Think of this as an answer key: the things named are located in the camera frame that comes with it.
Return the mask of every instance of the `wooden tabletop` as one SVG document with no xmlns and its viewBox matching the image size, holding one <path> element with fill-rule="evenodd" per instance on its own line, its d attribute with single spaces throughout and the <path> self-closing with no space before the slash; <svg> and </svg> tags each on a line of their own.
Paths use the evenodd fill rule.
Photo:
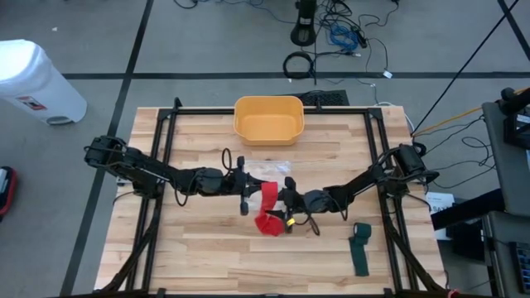
<svg viewBox="0 0 530 298">
<path fill-rule="evenodd" d="M 410 143 L 403 109 L 382 110 L 390 147 Z M 157 112 L 158 108 L 138 109 L 130 147 L 150 154 Z M 179 115 L 170 164 L 177 168 L 222 169 L 221 152 L 227 147 L 234 162 L 237 156 L 245 156 L 247 161 L 289 161 L 289 175 L 300 193 L 344 184 L 366 171 L 371 161 L 361 115 L 306 115 L 305 120 L 305 131 L 291 147 L 246 147 L 234 133 L 231 115 Z M 161 139 L 159 158 L 165 133 Z M 377 134 L 376 140 L 381 152 Z M 130 190 L 130 186 L 120 187 L 118 194 Z M 424 197 L 421 186 L 411 186 L 411 190 Z M 108 283 L 131 252 L 140 202 L 133 195 L 116 202 L 95 288 Z M 444 285 L 444 268 L 427 206 L 405 197 L 402 208 L 414 254 Z M 295 226 L 292 234 L 277 238 L 263 236 L 255 227 L 253 214 L 239 215 L 238 196 L 196 195 L 185 207 L 179 207 L 173 189 L 166 187 L 151 291 L 164 287 L 169 293 L 370 294 L 382 293 L 384 287 L 393 288 L 374 188 L 349 206 L 347 222 L 338 214 L 314 214 L 314 218 L 320 226 L 319 237 L 309 225 Z M 347 239 L 356 222 L 372 225 L 372 237 L 365 247 L 370 272 L 367 277 L 354 275 L 349 252 Z M 407 287 L 402 255 L 396 250 L 403 285 Z M 141 277 L 139 271 L 137 285 Z"/>
</svg>

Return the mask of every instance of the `red towel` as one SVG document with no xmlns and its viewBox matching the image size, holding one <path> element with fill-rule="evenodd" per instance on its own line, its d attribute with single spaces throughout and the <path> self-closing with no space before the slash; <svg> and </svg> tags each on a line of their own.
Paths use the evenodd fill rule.
<svg viewBox="0 0 530 298">
<path fill-rule="evenodd" d="M 283 221 L 276 216 L 267 214 L 272 210 L 278 200 L 278 183 L 262 183 L 262 207 L 258 216 L 254 219 L 259 231 L 264 235 L 278 236 L 283 233 Z"/>
</svg>

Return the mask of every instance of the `label on trash can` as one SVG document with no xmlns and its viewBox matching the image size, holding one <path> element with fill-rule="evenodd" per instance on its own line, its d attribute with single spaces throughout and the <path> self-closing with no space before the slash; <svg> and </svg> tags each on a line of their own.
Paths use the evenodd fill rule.
<svg viewBox="0 0 530 298">
<path fill-rule="evenodd" d="M 24 103 L 28 108 L 32 109 L 33 111 L 45 111 L 48 108 L 39 103 L 36 99 L 34 99 L 32 96 L 19 96 L 17 97 L 17 100 L 21 103 Z"/>
</svg>

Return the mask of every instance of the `clear plastic wrap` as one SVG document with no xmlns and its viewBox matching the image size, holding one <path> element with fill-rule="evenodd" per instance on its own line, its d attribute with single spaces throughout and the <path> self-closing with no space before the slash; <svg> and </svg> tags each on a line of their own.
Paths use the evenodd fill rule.
<svg viewBox="0 0 530 298">
<path fill-rule="evenodd" d="M 284 186 L 285 177 L 291 174 L 289 161 L 245 161 L 244 170 L 252 177 L 278 183 L 278 191 Z M 248 210 L 258 211 L 262 205 L 262 192 L 253 193 L 247 200 Z M 283 209 L 283 202 L 277 202 L 275 210 Z"/>
</svg>

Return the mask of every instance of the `yellow plastic basin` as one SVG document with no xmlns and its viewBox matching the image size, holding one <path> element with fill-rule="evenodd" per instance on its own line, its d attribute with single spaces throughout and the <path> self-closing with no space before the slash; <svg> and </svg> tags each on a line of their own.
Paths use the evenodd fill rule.
<svg viewBox="0 0 530 298">
<path fill-rule="evenodd" d="M 234 130 L 245 145 L 292 145 L 304 131 L 304 105 L 294 96 L 244 96 L 235 104 Z"/>
</svg>

